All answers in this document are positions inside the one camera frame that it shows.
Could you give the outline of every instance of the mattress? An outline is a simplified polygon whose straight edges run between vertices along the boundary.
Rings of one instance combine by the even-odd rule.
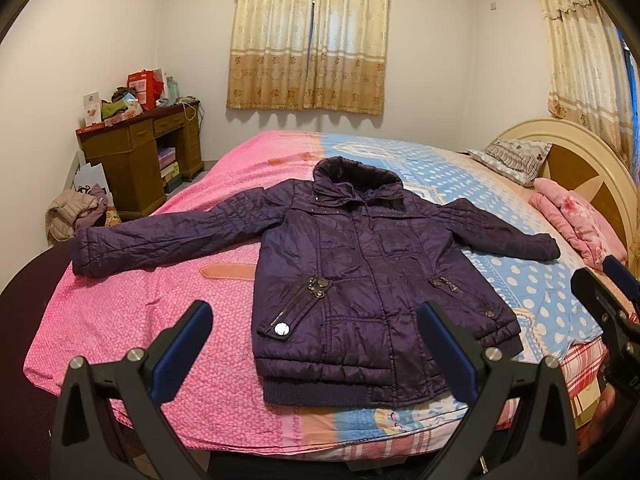
[[[393,140],[265,132],[230,152],[156,214],[207,210],[243,189],[310,179],[318,160],[337,155],[394,171],[408,189],[432,202],[465,197],[523,232],[554,236],[562,256],[553,263],[465,254],[518,317],[524,352],[517,359],[538,362],[556,355],[572,396],[593,381],[605,349],[597,323],[570,291],[581,259],[527,204],[521,188],[463,155]],[[199,299],[213,307],[212,334],[174,402],[162,407],[185,446],[304,460],[386,458],[443,447],[466,412],[449,394],[400,410],[264,404],[250,336],[250,269],[258,249],[258,242],[250,242],[106,280],[77,278],[68,269],[28,352],[25,375],[59,394],[73,356],[82,354],[92,363],[120,359],[130,348],[148,346]],[[113,408],[119,421],[130,424],[119,401]],[[508,425],[515,408],[515,402],[505,405],[501,426]]]

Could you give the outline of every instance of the jacket's left sleeve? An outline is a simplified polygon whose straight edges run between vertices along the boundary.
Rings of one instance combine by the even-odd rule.
[[[560,257],[558,244],[550,235],[526,235],[466,198],[439,206],[435,217],[453,232],[456,241],[478,251],[524,260]]]
[[[240,192],[208,212],[149,216],[116,227],[80,229],[71,241],[73,271],[104,278],[212,254],[284,220],[295,181]]]

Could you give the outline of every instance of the wooden headboard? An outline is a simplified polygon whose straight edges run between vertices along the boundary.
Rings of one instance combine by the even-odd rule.
[[[629,269],[638,276],[633,252],[638,194],[625,165],[610,147],[579,124],[560,119],[527,121],[510,128],[500,138],[552,142],[540,176],[575,190],[602,213],[627,249]]]

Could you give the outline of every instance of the purple jacket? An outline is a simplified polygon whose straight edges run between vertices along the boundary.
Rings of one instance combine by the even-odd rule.
[[[435,205],[403,189],[395,173],[335,157],[316,166],[313,182],[251,189],[209,212],[81,230],[73,269],[101,278],[260,234],[252,335],[272,404],[398,407],[433,399],[446,385],[416,327],[424,301],[436,301],[483,346],[509,357],[522,351],[515,314],[460,247],[560,256],[547,234],[524,235],[468,200]]]

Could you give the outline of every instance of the folded pink blanket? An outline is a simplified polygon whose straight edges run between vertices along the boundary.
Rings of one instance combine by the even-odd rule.
[[[585,264],[602,270],[610,254],[626,262],[626,249],[613,227],[583,197],[548,178],[537,178],[534,188],[529,203],[580,253]]]

